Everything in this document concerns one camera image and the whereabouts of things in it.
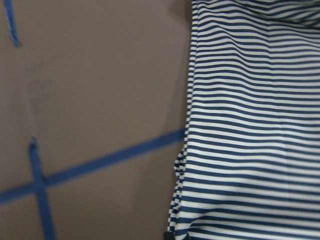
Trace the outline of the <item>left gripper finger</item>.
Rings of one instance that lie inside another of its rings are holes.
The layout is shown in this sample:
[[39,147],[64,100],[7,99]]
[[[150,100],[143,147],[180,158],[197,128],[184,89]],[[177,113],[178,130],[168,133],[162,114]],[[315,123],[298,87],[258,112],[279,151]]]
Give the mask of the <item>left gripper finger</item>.
[[163,239],[164,240],[174,240],[174,233],[173,232],[164,232]]

